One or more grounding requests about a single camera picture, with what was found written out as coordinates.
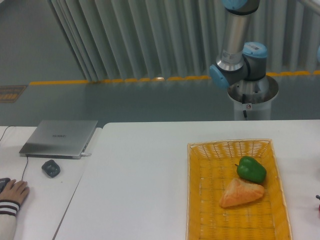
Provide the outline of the person's hand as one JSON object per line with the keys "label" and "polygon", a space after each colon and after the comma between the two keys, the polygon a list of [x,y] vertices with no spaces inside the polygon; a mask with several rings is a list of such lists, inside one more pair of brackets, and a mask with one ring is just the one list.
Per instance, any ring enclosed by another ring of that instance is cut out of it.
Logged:
{"label": "person's hand", "polygon": [[0,193],[0,200],[6,202],[16,202],[22,205],[30,192],[27,181],[9,181]]}

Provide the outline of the striped white sleeve forearm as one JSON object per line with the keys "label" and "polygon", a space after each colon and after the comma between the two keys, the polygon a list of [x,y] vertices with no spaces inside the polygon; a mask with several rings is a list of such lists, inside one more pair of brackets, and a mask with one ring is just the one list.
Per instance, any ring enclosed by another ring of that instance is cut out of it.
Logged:
{"label": "striped white sleeve forearm", "polygon": [[0,201],[0,239],[13,240],[17,228],[20,204],[13,200]]}

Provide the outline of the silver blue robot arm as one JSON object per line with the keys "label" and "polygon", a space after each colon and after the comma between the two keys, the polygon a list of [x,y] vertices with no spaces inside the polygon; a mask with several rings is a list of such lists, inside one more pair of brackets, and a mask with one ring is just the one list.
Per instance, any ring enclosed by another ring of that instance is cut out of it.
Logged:
{"label": "silver blue robot arm", "polygon": [[313,72],[320,61],[318,0],[224,0],[224,37],[212,81],[226,89],[267,71]]}

